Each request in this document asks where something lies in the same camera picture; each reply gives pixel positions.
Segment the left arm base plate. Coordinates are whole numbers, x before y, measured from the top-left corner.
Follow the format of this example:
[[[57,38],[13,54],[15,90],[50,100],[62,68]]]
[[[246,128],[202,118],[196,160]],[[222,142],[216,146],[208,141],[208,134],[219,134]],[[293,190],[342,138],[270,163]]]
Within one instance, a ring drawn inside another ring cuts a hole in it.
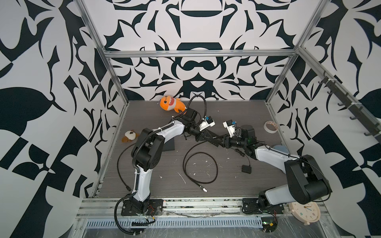
[[[153,216],[162,212],[164,200],[162,199],[150,199],[143,202],[137,201],[134,198],[125,200],[122,207],[122,216],[133,215],[148,215]]]

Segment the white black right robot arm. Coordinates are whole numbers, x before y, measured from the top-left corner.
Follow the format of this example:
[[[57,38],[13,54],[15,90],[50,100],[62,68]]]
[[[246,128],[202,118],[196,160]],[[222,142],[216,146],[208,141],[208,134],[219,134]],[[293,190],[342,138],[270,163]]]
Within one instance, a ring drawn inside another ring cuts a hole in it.
[[[223,126],[228,131],[222,139],[225,148],[242,148],[248,157],[278,168],[286,175],[287,184],[260,192],[259,208],[290,202],[307,204],[332,193],[314,157],[287,154],[259,142],[249,125],[238,127],[235,121],[229,120]]]

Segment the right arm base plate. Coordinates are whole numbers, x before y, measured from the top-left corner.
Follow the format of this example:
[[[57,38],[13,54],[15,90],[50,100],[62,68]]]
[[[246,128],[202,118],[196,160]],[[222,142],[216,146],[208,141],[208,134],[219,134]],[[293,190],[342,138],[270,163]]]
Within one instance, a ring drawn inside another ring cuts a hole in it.
[[[278,215],[283,214],[284,206],[283,204],[279,205],[270,205],[270,207],[260,208],[258,198],[243,198],[241,211],[247,215],[253,214],[269,214]]]

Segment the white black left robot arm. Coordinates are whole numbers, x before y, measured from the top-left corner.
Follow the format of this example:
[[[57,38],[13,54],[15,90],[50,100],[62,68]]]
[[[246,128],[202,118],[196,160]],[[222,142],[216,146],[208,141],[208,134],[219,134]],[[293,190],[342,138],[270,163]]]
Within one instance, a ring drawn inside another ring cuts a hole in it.
[[[173,117],[169,123],[157,129],[145,128],[141,132],[132,152],[132,165],[135,169],[135,184],[132,198],[129,201],[137,208],[143,210],[150,200],[150,182],[152,171],[161,159],[164,145],[177,136],[188,133],[195,139],[214,141],[215,135],[211,135],[209,127],[215,125],[212,117],[204,117],[201,122],[194,121],[196,111],[191,110],[189,115],[182,114]]]

